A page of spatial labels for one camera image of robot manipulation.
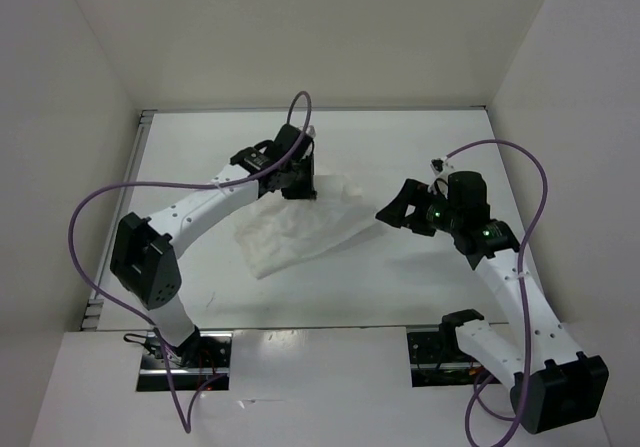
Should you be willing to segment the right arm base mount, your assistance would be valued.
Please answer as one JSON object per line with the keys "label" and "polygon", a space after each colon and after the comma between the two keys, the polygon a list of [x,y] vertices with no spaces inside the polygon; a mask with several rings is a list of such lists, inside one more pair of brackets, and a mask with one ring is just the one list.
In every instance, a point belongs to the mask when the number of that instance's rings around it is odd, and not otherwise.
{"label": "right arm base mount", "polygon": [[413,388],[471,385],[488,374],[484,366],[445,345],[437,326],[406,328]]}

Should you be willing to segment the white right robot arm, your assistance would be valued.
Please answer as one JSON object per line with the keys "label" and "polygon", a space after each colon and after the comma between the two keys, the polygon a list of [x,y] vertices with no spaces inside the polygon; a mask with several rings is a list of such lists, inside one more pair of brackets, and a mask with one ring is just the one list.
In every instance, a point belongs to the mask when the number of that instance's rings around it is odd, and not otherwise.
{"label": "white right robot arm", "polygon": [[475,309],[443,316],[438,347],[450,360],[478,361],[509,394],[517,422],[537,434],[596,416],[609,370],[587,355],[561,325],[537,285],[526,284],[523,249],[511,228],[492,218],[483,177],[449,175],[446,190],[414,179],[376,215],[394,228],[449,234],[489,288],[511,328],[507,341]]}

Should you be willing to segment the white skirt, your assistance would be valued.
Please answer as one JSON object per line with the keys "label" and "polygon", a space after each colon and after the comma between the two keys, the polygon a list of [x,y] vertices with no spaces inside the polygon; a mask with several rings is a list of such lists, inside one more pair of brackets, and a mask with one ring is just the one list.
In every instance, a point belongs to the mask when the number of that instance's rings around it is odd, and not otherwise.
{"label": "white skirt", "polygon": [[254,278],[385,234],[374,219],[375,205],[350,177],[323,170],[314,177],[314,186],[314,200],[267,194],[234,214],[234,240]]}

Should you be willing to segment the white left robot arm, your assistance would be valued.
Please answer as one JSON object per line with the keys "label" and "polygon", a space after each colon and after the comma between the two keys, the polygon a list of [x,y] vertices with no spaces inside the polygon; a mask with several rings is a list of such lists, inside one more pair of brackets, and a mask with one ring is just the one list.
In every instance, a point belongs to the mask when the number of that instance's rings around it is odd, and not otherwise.
{"label": "white left robot arm", "polygon": [[245,148],[210,182],[147,217],[130,212],[117,227],[110,271],[139,301],[165,341],[176,366],[197,361],[213,348],[202,339],[179,297],[179,259],[203,234],[235,211],[271,192],[287,200],[314,200],[314,147],[304,148],[272,172],[281,151],[271,141]]}

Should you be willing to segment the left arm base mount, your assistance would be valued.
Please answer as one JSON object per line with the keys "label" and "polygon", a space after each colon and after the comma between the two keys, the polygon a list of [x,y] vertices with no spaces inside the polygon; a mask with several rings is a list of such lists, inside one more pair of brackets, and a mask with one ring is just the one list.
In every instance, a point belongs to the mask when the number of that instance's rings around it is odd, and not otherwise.
{"label": "left arm base mount", "polygon": [[[226,391],[230,381],[232,339],[230,331],[203,331],[196,353],[185,353],[180,357],[169,349],[167,364],[175,390],[193,392],[204,384],[205,391]],[[168,392],[166,362],[155,335],[130,332],[123,335],[123,341],[142,348],[136,391]]]}

